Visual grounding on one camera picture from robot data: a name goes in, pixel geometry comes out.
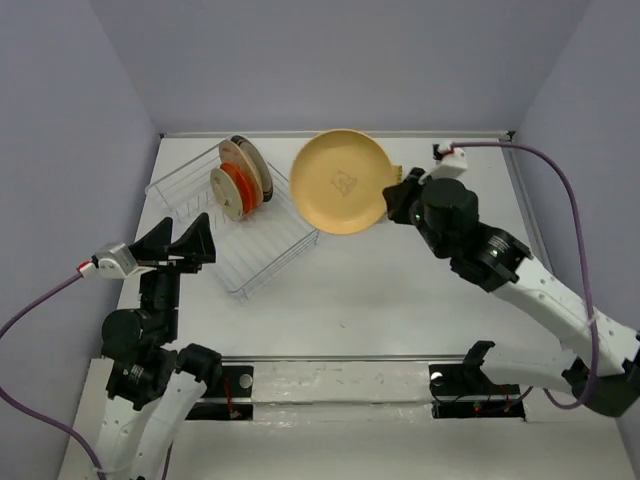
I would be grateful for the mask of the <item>yellow bamboo-pattern square plate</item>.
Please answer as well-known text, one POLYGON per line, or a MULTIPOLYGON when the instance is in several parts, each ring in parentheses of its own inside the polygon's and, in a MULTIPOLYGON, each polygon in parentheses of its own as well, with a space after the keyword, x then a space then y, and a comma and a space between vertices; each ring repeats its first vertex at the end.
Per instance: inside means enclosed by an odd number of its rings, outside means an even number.
POLYGON ((395 182, 399 184, 403 178, 403 168, 401 165, 393 165, 392 168, 395 175, 395 182))

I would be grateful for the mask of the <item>large yellow round plate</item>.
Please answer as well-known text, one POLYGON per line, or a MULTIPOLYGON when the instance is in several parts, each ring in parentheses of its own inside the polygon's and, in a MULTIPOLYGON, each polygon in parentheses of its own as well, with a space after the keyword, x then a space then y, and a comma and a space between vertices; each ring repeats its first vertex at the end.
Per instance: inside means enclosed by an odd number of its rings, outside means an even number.
POLYGON ((359 233, 385 215, 382 190, 397 184, 393 165, 369 135, 329 130, 296 155, 289 174, 291 199, 314 228, 334 235, 359 233))

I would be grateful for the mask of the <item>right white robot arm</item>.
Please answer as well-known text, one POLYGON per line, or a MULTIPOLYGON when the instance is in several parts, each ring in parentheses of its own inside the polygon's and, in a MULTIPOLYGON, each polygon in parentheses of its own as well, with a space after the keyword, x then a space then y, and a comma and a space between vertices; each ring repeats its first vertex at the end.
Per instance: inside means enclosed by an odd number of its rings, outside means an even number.
POLYGON ((638 400, 638 332, 589 309, 524 243, 481 222, 478 197, 462 182, 414 168, 383 197, 389 219, 414 226, 456 275, 524 312, 561 344, 545 355, 479 340, 456 367, 458 383, 473 392, 492 384, 554 390, 611 418, 638 400))

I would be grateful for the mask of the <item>white plate green rim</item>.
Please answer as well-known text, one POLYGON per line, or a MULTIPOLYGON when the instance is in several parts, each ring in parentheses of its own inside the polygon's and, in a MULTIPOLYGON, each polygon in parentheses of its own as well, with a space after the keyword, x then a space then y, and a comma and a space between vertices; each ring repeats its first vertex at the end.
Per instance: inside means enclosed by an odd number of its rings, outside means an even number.
POLYGON ((263 201, 269 202, 273 196, 273 180, 269 167, 256 146, 242 135, 233 135, 231 141, 245 152, 258 170, 262 184, 263 201))

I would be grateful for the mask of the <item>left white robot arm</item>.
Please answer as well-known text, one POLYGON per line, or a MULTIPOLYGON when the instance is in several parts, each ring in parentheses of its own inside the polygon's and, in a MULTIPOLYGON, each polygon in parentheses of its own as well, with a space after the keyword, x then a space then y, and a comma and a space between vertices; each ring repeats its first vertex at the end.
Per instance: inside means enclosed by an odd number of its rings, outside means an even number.
POLYGON ((216 261, 210 221, 202 213, 178 238, 166 217, 131 245, 103 247, 91 264, 105 279, 139 280, 135 308, 116 309, 101 327, 101 354, 113 366, 96 443, 96 471, 106 479, 153 479, 178 426, 202 395, 221 383, 219 353, 178 336, 180 280, 216 261))

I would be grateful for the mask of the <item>small cream floral plate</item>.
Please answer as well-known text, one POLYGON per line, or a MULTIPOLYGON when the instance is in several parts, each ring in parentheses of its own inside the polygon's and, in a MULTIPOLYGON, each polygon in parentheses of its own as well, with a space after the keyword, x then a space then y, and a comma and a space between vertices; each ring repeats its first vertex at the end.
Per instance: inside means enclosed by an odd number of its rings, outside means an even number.
POLYGON ((210 174, 210 183, 223 212, 232 220, 241 219, 244 216, 242 197, 231 176, 220 167, 215 167, 210 174))

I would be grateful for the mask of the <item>beige bird-pattern plate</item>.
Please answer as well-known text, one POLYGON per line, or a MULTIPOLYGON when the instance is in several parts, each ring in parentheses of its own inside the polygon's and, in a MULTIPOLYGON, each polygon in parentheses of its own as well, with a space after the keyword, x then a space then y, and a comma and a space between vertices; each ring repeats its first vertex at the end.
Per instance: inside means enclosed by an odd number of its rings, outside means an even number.
POLYGON ((264 199, 262 178, 249 155, 237 144, 228 139, 220 142, 218 150, 220 159, 223 163, 235 165, 249 180, 254 193, 254 205, 260 206, 264 199))

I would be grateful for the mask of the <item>orange round plate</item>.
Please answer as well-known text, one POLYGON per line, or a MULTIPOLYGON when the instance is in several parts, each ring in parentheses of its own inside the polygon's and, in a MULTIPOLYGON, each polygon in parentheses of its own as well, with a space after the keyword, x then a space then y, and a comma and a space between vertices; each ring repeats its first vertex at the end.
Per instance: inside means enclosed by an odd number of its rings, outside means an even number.
POLYGON ((243 214, 249 214, 257 207, 257 196, 254 191, 254 184, 235 164, 223 162, 220 168, 231 177, 237 187, 242 200, 243 214))

